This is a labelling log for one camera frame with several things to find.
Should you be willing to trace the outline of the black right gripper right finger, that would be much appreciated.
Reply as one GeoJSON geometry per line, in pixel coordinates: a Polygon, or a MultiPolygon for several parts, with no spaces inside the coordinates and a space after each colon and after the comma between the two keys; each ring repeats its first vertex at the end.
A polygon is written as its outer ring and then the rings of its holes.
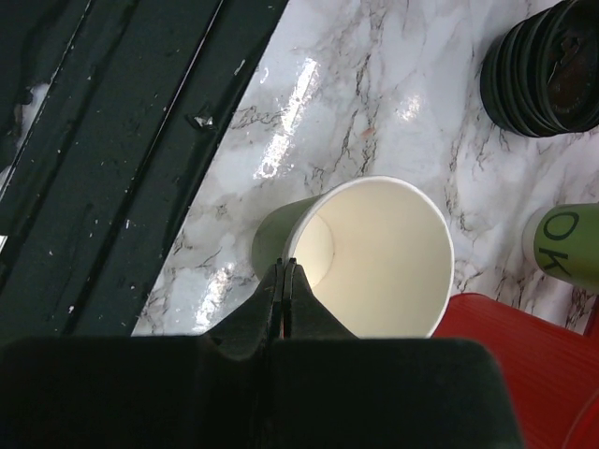
{"type": "Polygon", "coordinates": [[[302,265],[291,258],[284,275],[284,338],[288,340],[355,340],[314,295],[302,265]]]}

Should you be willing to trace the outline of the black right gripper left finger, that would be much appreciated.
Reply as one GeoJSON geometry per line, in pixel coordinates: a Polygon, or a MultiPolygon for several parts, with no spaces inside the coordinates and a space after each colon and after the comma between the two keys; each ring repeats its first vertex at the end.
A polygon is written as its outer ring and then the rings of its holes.
{"type": "Polygon", "coordinates": [[[263,351],[279,331],[283,285],[284,263],[279,258],[254,293],[208,332],[221,355],[246,360],[263,351]]]}

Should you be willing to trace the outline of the green paper coffee cup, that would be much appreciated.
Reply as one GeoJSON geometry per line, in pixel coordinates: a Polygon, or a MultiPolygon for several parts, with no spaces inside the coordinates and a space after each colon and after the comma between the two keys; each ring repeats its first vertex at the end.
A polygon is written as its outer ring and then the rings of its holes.
{"type": "Polygon", "coordinates": [[[427,338],[446,312],[454,246],[414,185],[362,177],[282,206],[258,227],[257,276],[276,259],[302,266],[316,299],[360,338],[427,338]]]}

